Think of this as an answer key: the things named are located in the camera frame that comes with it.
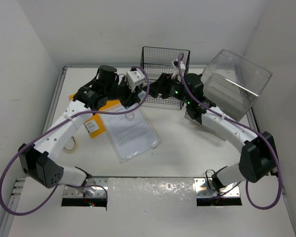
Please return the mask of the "clear plastic drawer organizer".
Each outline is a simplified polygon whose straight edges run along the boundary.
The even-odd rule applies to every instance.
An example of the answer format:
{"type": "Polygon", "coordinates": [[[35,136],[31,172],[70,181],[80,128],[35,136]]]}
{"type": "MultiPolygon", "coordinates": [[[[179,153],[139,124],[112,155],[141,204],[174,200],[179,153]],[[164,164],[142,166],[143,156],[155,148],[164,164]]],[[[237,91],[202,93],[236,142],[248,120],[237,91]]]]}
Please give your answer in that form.
{"type": "Polygon", "coordinates": [[[221,50],[205,67],[201,80],[204,96],[220,110],[240,121],[260,97],[272,72],[228,49],[221,50]]]}

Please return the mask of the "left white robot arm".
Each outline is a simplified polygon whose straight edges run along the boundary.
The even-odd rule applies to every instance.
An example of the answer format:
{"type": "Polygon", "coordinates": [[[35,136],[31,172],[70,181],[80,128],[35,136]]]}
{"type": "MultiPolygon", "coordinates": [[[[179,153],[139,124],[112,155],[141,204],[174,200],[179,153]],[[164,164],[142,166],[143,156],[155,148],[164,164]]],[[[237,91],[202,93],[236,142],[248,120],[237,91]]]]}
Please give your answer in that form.
{"type": "Polygon", "coordinates": [[[82,186],[89,174],[77,167],[58,165],[56,160],[61,150],[108,101],[119,101],[124,107],[140,103],[140,85],[145,79],[145,74],[136,67],[120,79],[115,67],[101,65],[95,77],[74,94],[48,134],[32,145],[23,144],[19,148],[23,172],[48,189],[57,185],[82,186]]]}

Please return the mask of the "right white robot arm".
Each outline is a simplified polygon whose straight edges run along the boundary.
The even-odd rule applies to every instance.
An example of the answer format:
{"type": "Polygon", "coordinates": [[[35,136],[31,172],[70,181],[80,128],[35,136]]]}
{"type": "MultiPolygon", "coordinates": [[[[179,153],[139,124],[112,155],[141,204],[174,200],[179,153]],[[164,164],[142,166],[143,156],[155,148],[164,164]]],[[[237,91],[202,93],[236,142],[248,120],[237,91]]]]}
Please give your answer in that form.
{"type": "Polygon", "coordinates": [[[211,176],[210,189],[219,192],[232,183],[256,183],[276,168],[276,148],[270,133],[257,135],[238,125],[229,116],[222,117],[219,107],[205,97],[201,75],[187,74],[184,81],[181,83],[170,74],[162,73],[150,86],[144,86],[143,90],[153,98],[174,97],[185,103],[186,112],[192,120],[220,135],[240,153],[238,163],[225,166],[211,176]]]}

